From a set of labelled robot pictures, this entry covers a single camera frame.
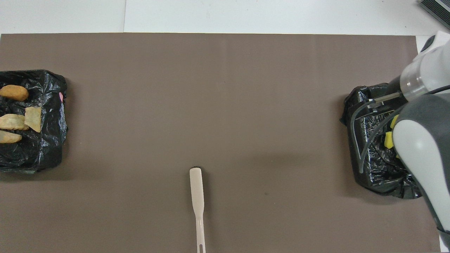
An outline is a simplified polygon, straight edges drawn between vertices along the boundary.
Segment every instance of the yellow block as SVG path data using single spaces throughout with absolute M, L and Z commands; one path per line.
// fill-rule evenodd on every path
M 395 123 L 397 123 L 397 119 L 398 119 L 398 114 L 392 119 L 391 129 L 394 129 Z
M 386 137 L 384 138 L 384 146 L 388 149 L 394 147 L 394 141 L 392 140 L 392 132 L 386 132 Z

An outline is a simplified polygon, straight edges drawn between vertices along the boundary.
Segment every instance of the brown mat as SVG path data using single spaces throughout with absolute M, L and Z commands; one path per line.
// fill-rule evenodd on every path
M 189 169 L 211 253 L 430 252 L 423 199 L 351 172 L 342 101 L 390 81 L 414 37 L 2 35 L 0 70 L 67 78 L 62 164 L 2 174 L 2 252 L 195 252 Z

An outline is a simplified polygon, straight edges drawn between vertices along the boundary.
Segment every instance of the white spatula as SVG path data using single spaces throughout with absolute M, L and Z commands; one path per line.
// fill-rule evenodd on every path
M 195 222 L 197 224 L 197 253 L 206 253 L 205 230 L 203 228 L 205 200 L 203 198 L 202 170 L 197 167 L 192 168 L 189 171 L 189 176 L 191 178 L 192 206 L 194 208 Z

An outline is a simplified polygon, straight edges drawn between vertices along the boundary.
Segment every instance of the white floor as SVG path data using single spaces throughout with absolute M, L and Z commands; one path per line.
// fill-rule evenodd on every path
M 413 35 L 442 30 L 417 0 L 0 0 L 6 33 Z

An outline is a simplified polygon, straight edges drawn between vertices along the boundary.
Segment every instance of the potato wedge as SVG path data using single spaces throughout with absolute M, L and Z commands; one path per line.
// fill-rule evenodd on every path
M 41 111 L 41 107 L 25 108 L 25 125 L 38 133 L 41 132 Z
M 28 91 L 19 85 L 6 85 L 0 89 L 0 96 L 17 101 L 24 101 L 28 98 Z
M 14 143 L 22 139 L 22 135 L 0 130 L 0 143 Z
M 28 130 L 29 128 L 25 125 L 25 116 L 23 115 L 5 114 L 0 117 L 0 129 Z

